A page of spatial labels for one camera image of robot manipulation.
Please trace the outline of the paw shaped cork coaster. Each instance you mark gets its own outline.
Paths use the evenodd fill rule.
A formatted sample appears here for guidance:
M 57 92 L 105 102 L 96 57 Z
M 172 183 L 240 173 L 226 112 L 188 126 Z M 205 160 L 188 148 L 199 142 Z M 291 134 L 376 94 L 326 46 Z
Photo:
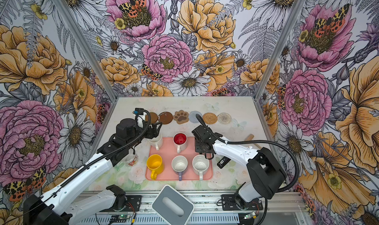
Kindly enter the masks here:
M 177 124 L 184 124 L 189 121 L 189 113 L 184 110 L 176 111 L 173 115 L 173 120 L 177 122 Z

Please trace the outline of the white mug off tray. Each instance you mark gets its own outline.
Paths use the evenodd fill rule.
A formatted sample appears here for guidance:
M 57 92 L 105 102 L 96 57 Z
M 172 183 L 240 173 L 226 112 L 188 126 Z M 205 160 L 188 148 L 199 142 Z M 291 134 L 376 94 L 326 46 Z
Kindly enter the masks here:
M 151 147 L 155 148 L 157 151 L 160 150 L 160 148 L 163 145 L 163 136 L 161 133 L 153 139 L 148 139 Z

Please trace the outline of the rattan woven round coaster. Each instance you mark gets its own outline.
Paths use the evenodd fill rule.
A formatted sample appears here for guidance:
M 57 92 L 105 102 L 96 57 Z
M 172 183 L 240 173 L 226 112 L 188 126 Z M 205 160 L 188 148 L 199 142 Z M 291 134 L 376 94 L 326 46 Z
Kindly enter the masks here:
M 202 117 L 203 121 L 208 124 L 208 125 L 211 125 L 211 124 L 215 124 L 217 123 L 218 121 L 218 116 L 214 113 L 211 113 L 211 112 L 207 112 L 203 115 Z

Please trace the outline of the grey woven round coaster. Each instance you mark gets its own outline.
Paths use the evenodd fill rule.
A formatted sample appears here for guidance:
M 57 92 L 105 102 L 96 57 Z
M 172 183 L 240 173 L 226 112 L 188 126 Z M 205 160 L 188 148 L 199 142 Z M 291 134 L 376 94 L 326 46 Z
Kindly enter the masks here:
M 201 114 L 201 112 L 199 112 L 199 111 L 191 111 L 190 113 L 189 113 L 189 121 L 191 122 L 191 123 L 198 123 L 199 121 L 198 121 L 198 119 L 197 119 L 197 115 L 199 115 L 200 117 L 202 117 L 202 114 Z

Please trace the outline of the glossy brown round coaster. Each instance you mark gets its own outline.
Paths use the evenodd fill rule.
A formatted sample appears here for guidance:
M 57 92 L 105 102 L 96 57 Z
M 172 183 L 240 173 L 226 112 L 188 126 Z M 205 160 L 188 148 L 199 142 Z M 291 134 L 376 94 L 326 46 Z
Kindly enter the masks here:
M 171 123 L 173 120 L 172 113 L 165 111 L 159 114 L 158 121 L 161 122 L 163 125 L 167 125 Z

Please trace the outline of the multicolour woven round coaster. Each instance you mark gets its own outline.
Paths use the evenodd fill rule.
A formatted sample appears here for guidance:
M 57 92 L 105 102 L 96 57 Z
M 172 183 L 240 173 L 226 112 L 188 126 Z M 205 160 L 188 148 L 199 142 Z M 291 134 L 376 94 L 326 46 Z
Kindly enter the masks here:
M 218 117 L 218 122 L 221 124 L 227 125 L 227 124 L 230 124 L 232 121 L 231 115 L 226 112 L 220 113 L 217 117 Z

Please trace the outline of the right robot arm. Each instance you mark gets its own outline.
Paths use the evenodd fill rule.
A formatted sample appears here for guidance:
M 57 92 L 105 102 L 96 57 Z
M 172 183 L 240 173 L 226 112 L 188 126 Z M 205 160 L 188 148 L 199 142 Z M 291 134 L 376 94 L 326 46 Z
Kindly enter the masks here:
M 235 192 L 235 204 L 239 209 L 245 210 L 250 202 L 258 198 L 272 199 L 277 192 L 292 188 L 300 175 L 300 164 L 293 150 L 268 140 L 230 141 L 223 135 L 215 133 L 207 126 L 199 114 L 195 115 L 200 126 L 192 134 L 195 137 L 195 152 L 203 155 L 205 159 L 212 160 L 220 155 L 226 160 L 220 161 L 219 167 L 224 167 L 229 161 L 245 166 L 250 181 L 244 183 Z M 287 173 L 280 165 L 272 151 L 267 148 L 256 150 L 247 145 L 268 144 L 282 149 L 294 162 L 295 173 L 287 186 L 281 187 L 287 178 Z

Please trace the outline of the dark brown round coaster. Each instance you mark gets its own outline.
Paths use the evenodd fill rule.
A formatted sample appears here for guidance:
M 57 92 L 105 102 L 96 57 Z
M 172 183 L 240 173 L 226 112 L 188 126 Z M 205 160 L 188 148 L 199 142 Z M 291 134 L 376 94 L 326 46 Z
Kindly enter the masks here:
M 155 112 L 150 112 L 150 122 L 151 124 L 154 124 L 158 121 L 158 115 Z

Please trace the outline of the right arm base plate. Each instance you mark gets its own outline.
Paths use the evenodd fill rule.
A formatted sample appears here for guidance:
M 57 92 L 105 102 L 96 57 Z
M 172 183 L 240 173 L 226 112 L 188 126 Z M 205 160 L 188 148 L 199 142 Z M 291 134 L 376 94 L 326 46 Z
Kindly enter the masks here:
M 253 201 L 247 203 L 243 203 L 243 205 L 238 206 L 235 201 L 234 194 L 222 194 L 221 199 L 217 202 L 218 206 L 221 206 L 223 211 L 239 211 L 239 210 L 254 210 L 254 211 L 262 211 L 263 204 L 262 202 L 256 198 Z

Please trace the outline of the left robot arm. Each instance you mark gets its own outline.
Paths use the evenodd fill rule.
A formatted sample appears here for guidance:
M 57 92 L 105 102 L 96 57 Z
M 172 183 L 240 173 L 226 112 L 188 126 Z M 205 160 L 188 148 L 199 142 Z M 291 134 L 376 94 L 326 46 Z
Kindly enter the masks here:
M 63 182 L 41 196 L 32 195 L 24 202 L 25 225 L 75 225 L 92 214 L 119 204 L 124 207 L 125 193 L 111 186 L 82 203 L 75 199 L 97 178 L 116 166 L 143 139 L 156 138 L 161 122 L 152 123 L 151 114 L 143 108 L 134 110 L 134 118 L 126 118 L 92 158 Z

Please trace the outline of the yellow mug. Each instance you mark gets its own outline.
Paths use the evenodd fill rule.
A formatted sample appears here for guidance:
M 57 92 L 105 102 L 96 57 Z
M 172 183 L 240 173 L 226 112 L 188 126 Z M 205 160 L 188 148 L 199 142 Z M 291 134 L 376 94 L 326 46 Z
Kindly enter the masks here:
M 151 171 L 151 180 L 156 180 L 158 175 L 164 171 L 162 157 L 157 154 L 151 155 L 147 160 L 147 168 Z

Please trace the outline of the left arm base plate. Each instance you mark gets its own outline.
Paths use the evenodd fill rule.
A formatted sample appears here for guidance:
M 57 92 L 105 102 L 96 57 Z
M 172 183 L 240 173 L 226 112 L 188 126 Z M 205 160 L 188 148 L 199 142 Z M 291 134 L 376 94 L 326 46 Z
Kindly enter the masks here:
M 101 212 L 138 212 L 140 210 L 142 196 L 140 195 L 126 195 L 124 197 L 118 196 L 114 204 Z

